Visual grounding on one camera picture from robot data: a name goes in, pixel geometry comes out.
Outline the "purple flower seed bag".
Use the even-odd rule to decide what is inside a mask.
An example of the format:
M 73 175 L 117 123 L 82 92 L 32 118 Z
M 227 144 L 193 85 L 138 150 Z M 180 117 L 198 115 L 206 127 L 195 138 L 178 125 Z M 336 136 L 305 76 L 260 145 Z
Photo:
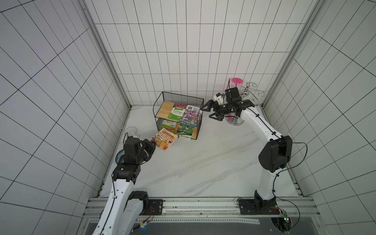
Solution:
M 180 119 L 180 124 L 197 127 L 202 117 L 202 110 L 199 107 L 188 105 Z

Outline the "orange striped seed bag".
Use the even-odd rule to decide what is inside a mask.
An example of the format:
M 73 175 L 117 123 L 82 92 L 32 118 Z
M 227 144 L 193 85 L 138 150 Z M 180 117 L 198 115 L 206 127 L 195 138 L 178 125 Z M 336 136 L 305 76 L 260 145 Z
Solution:
M 163 150 L 167 151 L 168 148 L 178 139 L 178 136 L 172 132 L 162 128 L 156 135 L 154 135 L 149 141 L 155 143 L 155 145 Z

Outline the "green white impatiens seed bag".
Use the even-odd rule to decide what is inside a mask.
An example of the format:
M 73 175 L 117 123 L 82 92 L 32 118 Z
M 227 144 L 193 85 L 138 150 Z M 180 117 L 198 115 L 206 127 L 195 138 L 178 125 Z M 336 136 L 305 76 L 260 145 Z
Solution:
M 179 122 L 183 117 L 185 110 L 184 107 L 173 107 L 167 118 Z

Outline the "green vegetable seed bag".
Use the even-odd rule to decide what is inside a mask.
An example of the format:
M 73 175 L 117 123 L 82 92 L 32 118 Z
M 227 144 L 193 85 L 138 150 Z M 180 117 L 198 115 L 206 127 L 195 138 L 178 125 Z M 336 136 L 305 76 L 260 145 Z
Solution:
M 180 124 L 176 130 L 176 135 L 179 139 L 190 141 L 193 135 L 194 128 L 189 125 Z

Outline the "green pink flower seed bag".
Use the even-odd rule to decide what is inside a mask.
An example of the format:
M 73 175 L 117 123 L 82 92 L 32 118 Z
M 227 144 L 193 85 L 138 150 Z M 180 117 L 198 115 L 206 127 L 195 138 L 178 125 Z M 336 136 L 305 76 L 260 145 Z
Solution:
M 161 124 L 159 130 L 165 129 L 165 130 L 167 130 L 167 131 L 169 131 L 169 132 L 171 132 L 171 133 L 175 133 L 175 128 L 176 128 L 176 125 L 177 125 L 177 124 L 178 124 L 178 123 L 175 122 L 175 121 L 171 121 L 171 120 L 166 120 L 166 119 L 164 119 L 164 120 L 162 121 L 162 124 Z

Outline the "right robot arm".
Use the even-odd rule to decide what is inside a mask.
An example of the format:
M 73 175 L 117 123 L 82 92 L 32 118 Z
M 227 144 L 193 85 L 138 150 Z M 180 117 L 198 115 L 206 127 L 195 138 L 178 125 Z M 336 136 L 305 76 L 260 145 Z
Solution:
M 222 121 L 225 117 L 241 118 L 258 135 L 264 147 L 258 155 L 263 170 L 258 189 L 255 191 L 253 206 L 261 211 L 276 202 L 275 180 L 287 167 L 291 159 L 293 141 L 275 130 L 255 108 L 253 102 L 242 99 L 237 88 L 213 96 L 200 110 L 210 112 L 210 118 Z

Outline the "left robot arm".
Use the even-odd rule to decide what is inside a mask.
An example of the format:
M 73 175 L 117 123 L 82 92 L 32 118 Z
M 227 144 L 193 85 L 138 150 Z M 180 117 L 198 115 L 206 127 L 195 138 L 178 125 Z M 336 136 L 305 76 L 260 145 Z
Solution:
M 129 136 L 123 143 L 123 154 L 113 170 L 112 188 L 94 235 L 129 235 L 140 214 L 149 210 L 148 193 L 134 191 L 141 165 L 148 162 L 156 143 Z

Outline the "clear glass cup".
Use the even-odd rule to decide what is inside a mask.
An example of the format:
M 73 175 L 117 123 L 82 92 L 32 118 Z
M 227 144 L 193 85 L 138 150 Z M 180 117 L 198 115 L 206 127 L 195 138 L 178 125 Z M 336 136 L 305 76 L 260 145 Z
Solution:
M 126 137 L 135 136 L 135 135 L 137 135 L 137 132 L 138 132 L 138 129 L 134 126 L 127 127 L 124 130 L 124 134 L 125 134 Z

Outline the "small electronics board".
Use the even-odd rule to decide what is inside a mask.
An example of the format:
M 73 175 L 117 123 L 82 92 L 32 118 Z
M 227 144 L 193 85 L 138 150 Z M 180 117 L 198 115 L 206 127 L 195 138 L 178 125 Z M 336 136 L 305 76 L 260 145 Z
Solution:
M 274 225 L 282 233 L 289 232 L 292 227 L 291 219 L 289 217 L 274 218 Z

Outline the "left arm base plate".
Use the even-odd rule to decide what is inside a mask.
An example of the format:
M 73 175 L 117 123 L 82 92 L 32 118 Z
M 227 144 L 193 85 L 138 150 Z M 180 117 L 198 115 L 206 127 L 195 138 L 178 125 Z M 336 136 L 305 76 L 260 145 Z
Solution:
M 143 202 L 143 210 L 140 215 L 161 215 L 163 210 L 164 200 L 162 199 L 148 199 Z

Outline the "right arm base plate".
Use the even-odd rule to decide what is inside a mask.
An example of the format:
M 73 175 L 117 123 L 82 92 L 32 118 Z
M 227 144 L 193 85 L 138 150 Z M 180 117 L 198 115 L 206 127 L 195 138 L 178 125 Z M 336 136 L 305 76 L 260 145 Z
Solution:
M 279 215 L 280 210 L 276 207 L 276 202 L 271 199 L 263 201 L 259 199 L 238 198 L 237 205 L 241 215 Z

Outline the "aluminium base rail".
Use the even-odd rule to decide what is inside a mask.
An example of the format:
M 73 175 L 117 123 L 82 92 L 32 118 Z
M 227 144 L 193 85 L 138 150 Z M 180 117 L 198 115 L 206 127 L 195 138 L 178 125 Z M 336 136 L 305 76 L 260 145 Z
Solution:
M 279 215 L 241 215 L 237 205 L 239 197 L 151 197 L 148 199 L 162 199 L 163 210 L 161 215 L 139 215 L 135 226 L 142 228 L 151 223 L 244 223 L 259 224 L 259 218 L 289 217 L 292 233 L 300 228 L 304 218 L 313 222 L 313 230 L 319 235 L 326 235 L 328 231 L 317 206 L 310 197 L 285 197 L 276 200 Z M 83 219 L 78 229 L 79 235 L 93 234 L 106 206 L 108 198 L 90 198 L 84 211 Z

